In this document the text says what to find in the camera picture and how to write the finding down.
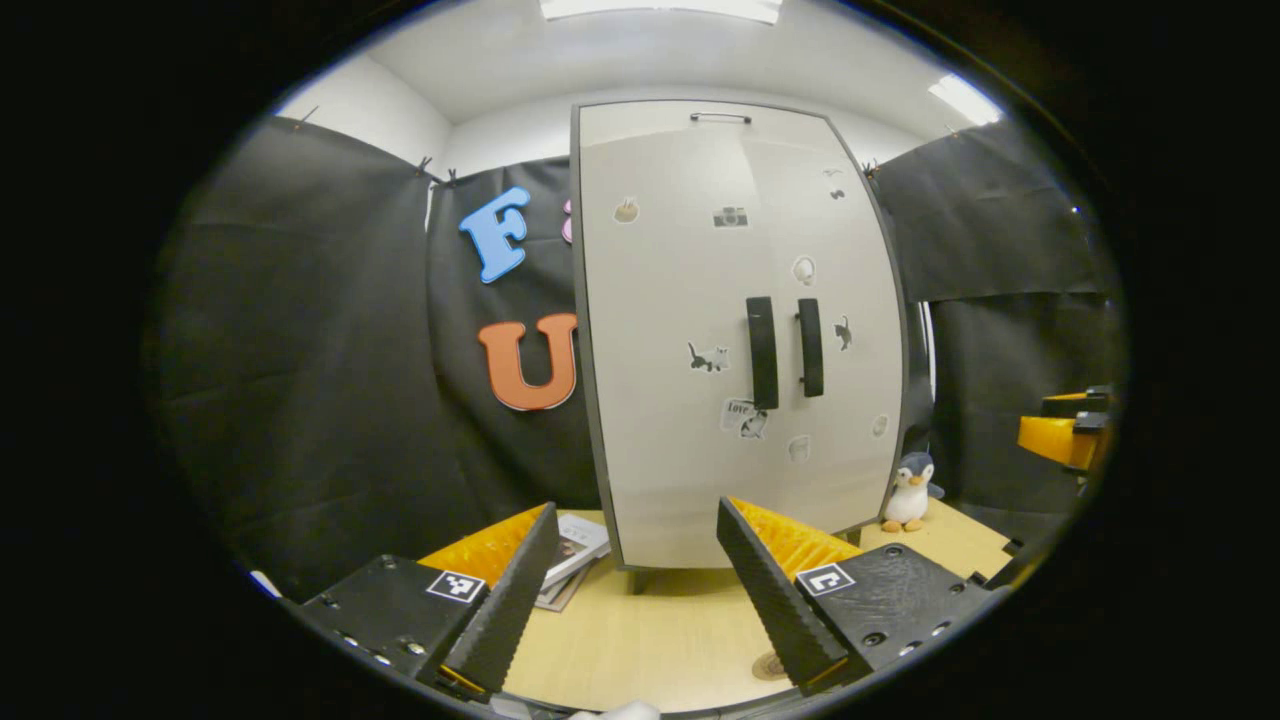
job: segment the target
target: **cabinet door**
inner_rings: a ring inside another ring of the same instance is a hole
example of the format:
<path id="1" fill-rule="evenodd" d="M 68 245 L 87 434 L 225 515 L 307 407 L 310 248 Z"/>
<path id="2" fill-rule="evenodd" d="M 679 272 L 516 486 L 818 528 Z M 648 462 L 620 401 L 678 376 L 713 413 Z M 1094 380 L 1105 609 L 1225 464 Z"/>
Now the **cabinet door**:
<path id="1" fill-rule="evenodd" d="M 586 132 L 593 110 L 581 137 L 602 137 Z M 826 122 L 756 108 L 750 124 L 690 123 L 677 111 L 684 129 L 658 123 L 579 146 L 588 402 L 622 564 L 723 568 L 722 495 L 828 532 L 878 515 L 901 405 L 899 305 L 869 199 Z M 812 284 L 797 279 L 800 256 L 814 261 Z M 749 297 L 772 301 L 780 392 L 764 413 L 751 407 Z M 819 397 L 799 382 L 800 299 L 819 307 Z M 844 315 L 847 345 L 835 329 Z"/>

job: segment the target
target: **ceiling light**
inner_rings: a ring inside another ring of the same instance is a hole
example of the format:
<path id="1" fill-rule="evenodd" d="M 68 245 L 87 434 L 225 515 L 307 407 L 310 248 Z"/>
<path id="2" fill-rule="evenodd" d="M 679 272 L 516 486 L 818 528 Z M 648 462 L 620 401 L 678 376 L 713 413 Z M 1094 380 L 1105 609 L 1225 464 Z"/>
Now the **ceiling light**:
<path id="1" fill-rule="evenodd" d="M 991 104 L 991 100 L 987 100 L 972 85 L 956 76 L 947 76 L 940 79 L 937 85 L 929 87 L 929 92 L 955 108 L 977 126 L 984 126 L 1000 119 L 1000 110 Z"/>
<path id="2" fill-rule="evenodd" d="M 782 0 L 540 0 L 548 20 L 608 10 L 698 10 L 774 24 Z"/>

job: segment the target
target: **stack of books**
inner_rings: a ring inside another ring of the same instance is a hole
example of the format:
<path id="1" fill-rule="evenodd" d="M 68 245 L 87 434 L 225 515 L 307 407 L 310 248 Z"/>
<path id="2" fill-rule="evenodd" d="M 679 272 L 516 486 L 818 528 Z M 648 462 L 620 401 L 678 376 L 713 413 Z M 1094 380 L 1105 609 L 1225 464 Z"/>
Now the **stack of books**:
<path id="1" fill-rule="evenodd" d="M 609 553 L 609 532 L 599 523 L 561 515 L 559 530 L 559 550 L 534 602 L 535 607 L 553 612 L 564 610 L 595 561 Z"/>

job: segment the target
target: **blue letter f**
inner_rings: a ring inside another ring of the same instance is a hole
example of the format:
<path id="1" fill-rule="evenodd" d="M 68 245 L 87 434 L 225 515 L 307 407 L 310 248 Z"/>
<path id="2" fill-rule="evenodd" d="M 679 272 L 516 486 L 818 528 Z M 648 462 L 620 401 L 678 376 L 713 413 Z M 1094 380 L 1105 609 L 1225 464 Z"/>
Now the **blue letter f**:
<path id="1" fill-rule="evenodd" d="M 480 269 L 480 282 L 492 283 L 525 259 L 525 251 L 513 249 L 507 237 L 516 241 L 525 240 L 527 231 L 525 218 L 513 208 L 524 208 L 527 204 L 529 191 L 516 186 L 462 218 L 458 229 L 471 236 L 471 241 L 476 243 L 476 252 L 480 254 L 480 263 L 484 265 Z M 502 220 L 498 220 L 498 213 L 502 213 Z"/>

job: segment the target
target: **ceiling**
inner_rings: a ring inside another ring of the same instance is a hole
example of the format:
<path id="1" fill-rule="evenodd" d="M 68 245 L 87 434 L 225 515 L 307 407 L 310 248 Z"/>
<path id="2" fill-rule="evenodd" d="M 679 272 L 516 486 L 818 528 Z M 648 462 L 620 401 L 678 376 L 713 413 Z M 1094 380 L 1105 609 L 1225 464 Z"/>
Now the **ceiling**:
<path id="1" fill-rule="evenodd" d="M 454 124 L 541 97 L 645 85 L 788 95 L 922 138 L 973 124 L 928 92 L 947 70 L 832 0 L 785 0 L 776 26 L 676 10 L 548 22 L 538 0 L 443 1 L 366 53 Z"/>

